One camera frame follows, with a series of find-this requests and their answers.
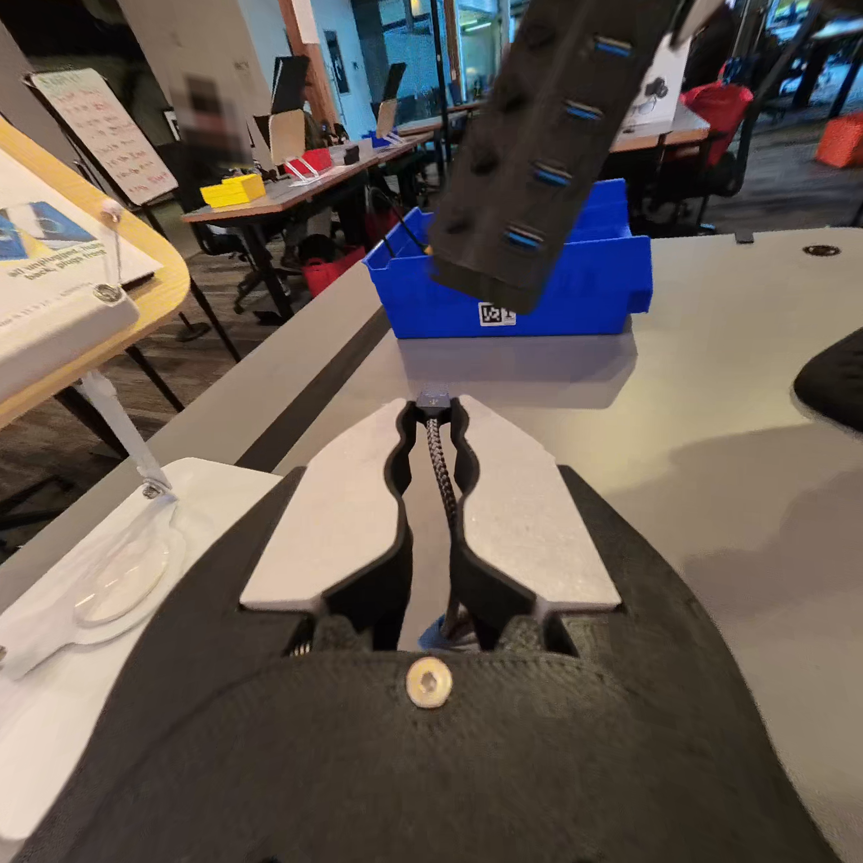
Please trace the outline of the blue plastic bin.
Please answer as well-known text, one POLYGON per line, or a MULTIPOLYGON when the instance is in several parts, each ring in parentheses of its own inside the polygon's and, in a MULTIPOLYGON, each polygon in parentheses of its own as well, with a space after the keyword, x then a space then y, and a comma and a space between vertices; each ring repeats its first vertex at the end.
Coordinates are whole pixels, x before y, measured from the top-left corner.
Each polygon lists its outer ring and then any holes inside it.
POLYGON ((519 315, 432 278, 419 250, 433 216, 414 208, 363 258, 398 339, 603 336, 622 333, 653 299, 651 239, 630 230, 627 184, 598 181, 537 308, 519 315))

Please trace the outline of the grey wood-edged desk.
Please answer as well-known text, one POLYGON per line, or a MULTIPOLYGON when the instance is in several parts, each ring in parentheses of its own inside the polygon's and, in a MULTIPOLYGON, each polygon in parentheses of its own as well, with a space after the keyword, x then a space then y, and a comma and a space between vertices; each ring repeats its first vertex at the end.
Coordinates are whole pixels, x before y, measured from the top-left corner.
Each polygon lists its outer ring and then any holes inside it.
POLYGON ((609 152, 622 154, 654 147, 689 145, 706 140, 710 130, 706 120, 678 100, 673 117, 625 124, 609 152))

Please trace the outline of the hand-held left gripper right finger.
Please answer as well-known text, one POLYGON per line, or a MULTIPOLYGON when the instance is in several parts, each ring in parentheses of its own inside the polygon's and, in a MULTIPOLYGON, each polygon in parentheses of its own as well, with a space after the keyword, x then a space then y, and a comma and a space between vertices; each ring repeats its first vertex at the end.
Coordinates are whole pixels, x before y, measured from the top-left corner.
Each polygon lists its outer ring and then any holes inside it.
POLYGON ((452 593, 481 649, 526 617, 608 614, 622 598, 555 457, 473 396, 451 403, 461 493, 450 543, 452 593))

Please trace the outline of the beige document stand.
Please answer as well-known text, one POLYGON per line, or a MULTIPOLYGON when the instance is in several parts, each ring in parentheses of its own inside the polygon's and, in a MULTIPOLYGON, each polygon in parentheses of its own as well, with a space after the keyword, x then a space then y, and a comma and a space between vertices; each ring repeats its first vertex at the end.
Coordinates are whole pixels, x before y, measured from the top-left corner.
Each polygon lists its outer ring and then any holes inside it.
POLYGON ((384 142, 385 146, 398 146, 405 143, 396 130, 395 116, 398 108, 396 97, 383 100, 379 105, 374 140, 384 142))
POLYGON ((268 118, 269 148, 276 167, 284 168, 286 176, 307 185, 320 176, 318 168, 308 161, 307 153, 317 143, 307 140, 307 114, 302 107, 272 114, 268 118))

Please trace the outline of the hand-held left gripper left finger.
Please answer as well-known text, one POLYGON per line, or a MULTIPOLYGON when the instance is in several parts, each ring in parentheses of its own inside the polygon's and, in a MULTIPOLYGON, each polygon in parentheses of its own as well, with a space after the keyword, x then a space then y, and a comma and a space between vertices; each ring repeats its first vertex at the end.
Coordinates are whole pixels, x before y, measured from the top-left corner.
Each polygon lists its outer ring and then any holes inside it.
POLYGON ((413 582, 414 404, 397 398, 318 451, 275 519, 244 610, 341 616, 374 650, 399 643, 413 582))

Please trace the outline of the black document stand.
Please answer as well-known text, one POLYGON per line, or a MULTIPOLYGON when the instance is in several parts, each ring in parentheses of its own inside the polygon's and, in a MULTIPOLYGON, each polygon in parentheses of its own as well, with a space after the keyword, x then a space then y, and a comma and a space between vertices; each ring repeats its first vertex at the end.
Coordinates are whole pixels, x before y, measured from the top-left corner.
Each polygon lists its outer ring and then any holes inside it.
POLYGON ((309 65, 304 54, 275 58, 270 115, 305 110, 309 65))

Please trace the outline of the yellow plastic bin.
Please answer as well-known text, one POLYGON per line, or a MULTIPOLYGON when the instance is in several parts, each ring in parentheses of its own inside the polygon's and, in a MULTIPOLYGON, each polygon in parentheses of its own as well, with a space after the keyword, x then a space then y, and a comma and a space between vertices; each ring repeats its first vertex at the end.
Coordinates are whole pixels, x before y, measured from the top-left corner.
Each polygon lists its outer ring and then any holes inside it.
POLYGON ((264 180, 258 173, 234 175, 217 184, 200 187, 202 199, 213 209, 244 205, 259 200, 266 194, 264 180))

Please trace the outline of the black seven-port usb hub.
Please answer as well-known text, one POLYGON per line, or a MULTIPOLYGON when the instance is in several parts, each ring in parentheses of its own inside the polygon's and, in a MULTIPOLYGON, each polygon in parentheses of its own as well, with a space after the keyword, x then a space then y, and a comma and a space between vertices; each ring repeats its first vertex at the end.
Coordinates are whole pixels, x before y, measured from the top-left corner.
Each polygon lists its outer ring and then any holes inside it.
POLYGON ((676 1, 532 1, 469 123, 429 231, 434 279, 518 314, 598 178, 676 1))

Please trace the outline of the black pole with round top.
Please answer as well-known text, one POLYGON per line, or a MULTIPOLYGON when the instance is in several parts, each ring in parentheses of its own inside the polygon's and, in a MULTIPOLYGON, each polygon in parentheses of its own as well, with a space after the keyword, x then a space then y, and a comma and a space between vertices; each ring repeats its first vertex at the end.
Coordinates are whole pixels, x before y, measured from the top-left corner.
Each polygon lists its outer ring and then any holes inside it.
POLYGON ((438 114, 441 121, 440 138, 443 153, 441 168, 442 181, 448 181, 452 165, 452 145, 450 139, 450 117, 449 117, 449 88, 448 72, 445 68, 446 51, 445 39, 442 32, 441 2, 430 1, 431 30, 435 51, 435 65, 437 71, 437 102, 438 114))

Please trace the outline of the black textured cushion pad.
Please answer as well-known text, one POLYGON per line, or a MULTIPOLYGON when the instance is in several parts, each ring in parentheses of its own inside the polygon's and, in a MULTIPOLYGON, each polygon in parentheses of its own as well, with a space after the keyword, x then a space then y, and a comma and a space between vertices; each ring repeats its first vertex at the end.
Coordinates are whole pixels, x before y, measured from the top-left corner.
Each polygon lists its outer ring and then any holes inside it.
POLYGON ((804 364, 792 390, 810 412, 862 433, 862 329, 830 345, 804 364))

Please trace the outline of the red fabric bag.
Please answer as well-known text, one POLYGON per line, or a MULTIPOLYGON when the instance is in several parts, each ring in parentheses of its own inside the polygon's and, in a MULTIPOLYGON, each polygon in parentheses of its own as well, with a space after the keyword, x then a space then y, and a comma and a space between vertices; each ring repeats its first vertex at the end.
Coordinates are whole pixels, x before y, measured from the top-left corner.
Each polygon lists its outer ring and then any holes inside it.
POLYGON ((720 80, 698 85, 681 94, 681 102, 718 135, 715 144, 720 146, 721 152, 728 148, 753 100, 754 94, 747 86, 720 80))

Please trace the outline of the wooden column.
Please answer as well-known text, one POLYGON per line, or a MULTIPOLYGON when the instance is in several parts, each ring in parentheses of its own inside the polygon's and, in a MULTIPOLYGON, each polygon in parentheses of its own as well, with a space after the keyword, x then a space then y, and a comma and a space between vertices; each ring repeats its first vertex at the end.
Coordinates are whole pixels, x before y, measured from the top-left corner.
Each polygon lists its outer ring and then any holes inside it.
POLYGON ((316 120, 326 121, 330 126, 334 126, 335 123, 340 122, 340 116, 331 91, 329 73, 323 57, 319 35, 319 44, 304 45, 299 38, 290 1, 279 1, 278 4, 291 55, 304 54, 310 58, 307 76, 307 101, 311 107, 311 113, 316 120))

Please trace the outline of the whiteboard with red underlines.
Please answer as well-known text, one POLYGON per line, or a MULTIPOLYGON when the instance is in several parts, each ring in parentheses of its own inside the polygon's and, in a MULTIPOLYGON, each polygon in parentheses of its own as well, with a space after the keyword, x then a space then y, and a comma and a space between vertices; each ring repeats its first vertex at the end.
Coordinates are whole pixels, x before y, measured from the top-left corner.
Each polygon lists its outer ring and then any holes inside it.
POLYGON ((156 148, 98 71, 33 72, 27 82, 125 201, 141 207, 178 189, 156 148))

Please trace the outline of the black whiteboard stand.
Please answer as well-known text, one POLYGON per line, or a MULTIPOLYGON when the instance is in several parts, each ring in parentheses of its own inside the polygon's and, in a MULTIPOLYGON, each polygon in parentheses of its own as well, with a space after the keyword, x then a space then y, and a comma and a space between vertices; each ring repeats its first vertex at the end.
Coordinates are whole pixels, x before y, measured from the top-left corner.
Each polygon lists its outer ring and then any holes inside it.
MULTIPOLYGON (((148 204, 144 204, 144 205, 140 206, 138 209, 141 211, 141 213, 145 217, 145 220, 149 222, 150 226, 156 232, 158 232, 162 237, 164 237, 167 240, 168 239, 167 233, 165 232, 165 230, 161 226, 160 222, 156 218, 156 215, 154 214, 151 206, 148 204)), ((195 279, 193 277, 190 277, 190 291, 191 291, 191 295, 194 298, 195 302, 198 304, 201 311, 204 313, 205 317, 207 318, 208 323, 210 325, 210 329, 212 329, 217 334, 217 336, 220 339, 225 350, 229 353, 229 355, 235 361, 235 363, 242 361, 243 358, 241 357, 236 346, 234 345, 232 339, 229 337, 227 331, 224 329, 221 320, 218 318, 218 316, 216 315, 216 313, 212 309, 212 306, 210 305, 209 299, 204 294, 204 292, 199 288, 199 286, 197 285, 197 282, 195 281, 195 279)))

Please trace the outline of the white printed carton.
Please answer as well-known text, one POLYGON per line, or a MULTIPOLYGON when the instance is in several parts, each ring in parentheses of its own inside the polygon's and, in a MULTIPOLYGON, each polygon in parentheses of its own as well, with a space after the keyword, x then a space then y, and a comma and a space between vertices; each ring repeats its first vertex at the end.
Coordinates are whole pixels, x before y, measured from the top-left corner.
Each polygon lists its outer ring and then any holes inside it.
POLYGON ((663 134, 671 129, 691 43, 692 38, 688 38, 674 48, 670 36, 663 38, 627 111, 619 135, 663 134))

